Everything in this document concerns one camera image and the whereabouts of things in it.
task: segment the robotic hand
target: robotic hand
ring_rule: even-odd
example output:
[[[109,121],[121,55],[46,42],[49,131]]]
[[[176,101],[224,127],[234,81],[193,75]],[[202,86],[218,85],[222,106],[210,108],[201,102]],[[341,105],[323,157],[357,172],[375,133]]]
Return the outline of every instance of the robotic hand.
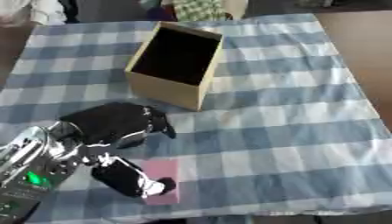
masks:
[[[92,166],[93,178],[126,196],[169,192],[176,187],[172,179],[151,180],[130,161],[101,151],[111,144],[138,146],[152,132],[176,136],[165,113],[125,102],[63,116],[48,128],[26,129],[0,147],[0,223],[26,216],[80,164]]]

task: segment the pink paper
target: pink paper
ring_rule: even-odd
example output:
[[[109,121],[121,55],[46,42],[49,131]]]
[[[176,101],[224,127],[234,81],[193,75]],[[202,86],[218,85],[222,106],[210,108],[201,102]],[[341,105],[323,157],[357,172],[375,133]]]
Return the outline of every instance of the pink paper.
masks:
[[[177,160],[152,159],[142,163],[142,169],[150,179],[172,178],[176,182],[176,189],[164,195],[149,196],[144,201],[147,205],[170,205],[179,203],[179,184]]]

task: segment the wooden table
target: wooden table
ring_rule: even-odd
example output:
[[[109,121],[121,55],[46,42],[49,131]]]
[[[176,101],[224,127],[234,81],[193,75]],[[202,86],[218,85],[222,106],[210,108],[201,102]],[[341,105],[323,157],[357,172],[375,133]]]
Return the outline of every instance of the wooden table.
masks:
[[[392,130],[392,11],[318,14],[348,67]],[[31,27],[0,28],[0,89]]]

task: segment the tablecloth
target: tablecloth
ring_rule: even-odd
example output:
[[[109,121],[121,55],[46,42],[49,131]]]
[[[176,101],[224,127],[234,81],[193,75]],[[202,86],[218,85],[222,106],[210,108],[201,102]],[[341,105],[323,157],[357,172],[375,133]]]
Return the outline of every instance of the tablecloth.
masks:
[[[31,222],[391,208],[390,133],[313,15],[184,24],[225,36],[200,112],[132,94],[123,69],[154,25],[37,27],[0,94],[0,143],[105,102],[156,106],[168,113],[177,139],[155,135],[118,152],[136,163],[177,159],[180,203],[146,206],[80,167]]]

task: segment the open box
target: open box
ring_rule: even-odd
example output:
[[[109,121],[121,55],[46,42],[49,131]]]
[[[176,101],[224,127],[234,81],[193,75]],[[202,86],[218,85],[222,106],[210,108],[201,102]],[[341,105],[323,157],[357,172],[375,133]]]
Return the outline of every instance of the open box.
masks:
[[[132,91],[200,110],[218,63],[223,37],[160,22],[127,65]]]

